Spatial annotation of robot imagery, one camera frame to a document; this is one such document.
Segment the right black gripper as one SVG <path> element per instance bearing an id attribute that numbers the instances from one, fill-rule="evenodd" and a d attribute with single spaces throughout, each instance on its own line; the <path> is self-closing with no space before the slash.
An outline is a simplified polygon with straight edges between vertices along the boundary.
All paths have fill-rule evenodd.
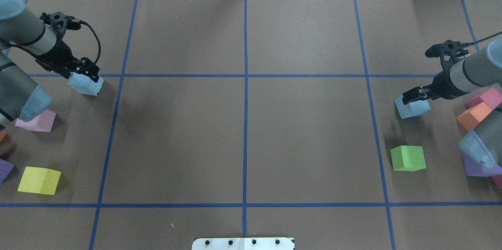
<path id="1" fill-rule="evenodd" d="M 425 101 L 428 99 L 436 100 L 439 98 L 453 100 L 466 95 L 467 92 L 461 91 L 454 86 L 450 77 L 445 71 L 435 75 L 429 88 L 414 87 L 403 93 L 403 104 L 410 104 L 416 101 Z"/>

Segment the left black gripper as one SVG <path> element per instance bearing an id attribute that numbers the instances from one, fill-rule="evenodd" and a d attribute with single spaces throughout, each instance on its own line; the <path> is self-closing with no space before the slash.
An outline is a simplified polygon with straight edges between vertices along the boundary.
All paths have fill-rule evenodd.
<path id="1" fill-rule="evenodd" d="M 77 59 L 62 40 L 44 40 L 35 43 L 36 62 L 46 71 L 52 71 L 65 79 L 82 74 L 97 83 L 99 66 L 87 57 Z"/>

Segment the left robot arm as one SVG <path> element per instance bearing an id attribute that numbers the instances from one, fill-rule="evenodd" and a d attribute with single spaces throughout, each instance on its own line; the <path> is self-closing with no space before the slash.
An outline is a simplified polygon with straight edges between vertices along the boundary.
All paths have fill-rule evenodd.
<path id="1" fill-rule="evenodd" d="M 56 13 L 34 14 L 22 0 L 0 0 L 1 58 L 0 95 L 1 130 L 12 122 L 25 123 L 35 119 L 53 103 L 52 96 L 18 64 L 10 59 L 5 50 L 16 48 L 29 54 L 45 71 L 54 72 L 65 79 L 74 75 L 84 76 L 101 87 L 97 62 L 102 45 L 88 22 L 73 16 Z M 68 30 L 77 31 L 82 26 L 91 30 L 98 46 L 94 60 L 77 58 L 64 42 Z"/>

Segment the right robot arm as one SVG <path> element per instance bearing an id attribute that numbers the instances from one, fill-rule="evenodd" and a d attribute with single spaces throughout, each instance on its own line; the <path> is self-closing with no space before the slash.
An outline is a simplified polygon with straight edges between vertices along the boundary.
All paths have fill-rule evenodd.
<path id="1" fill-rule="evenodd" d="M 470 55 L 470 43 L 446 40 L 431 46 L 425 56 L 439 58 L 442 71 L 432 84 L 414 87 L 395 100 L 401 118 L 419 116 L 429 110 L 428 100 L 453 100 L 486 88 L 466 103 L 457 120 L 467 130 L 459 142 L 464 155 L 492 169 L 501 166 L 501 94 L 493 87 L 502 80 L 502 42 L 497 39 Z"/>

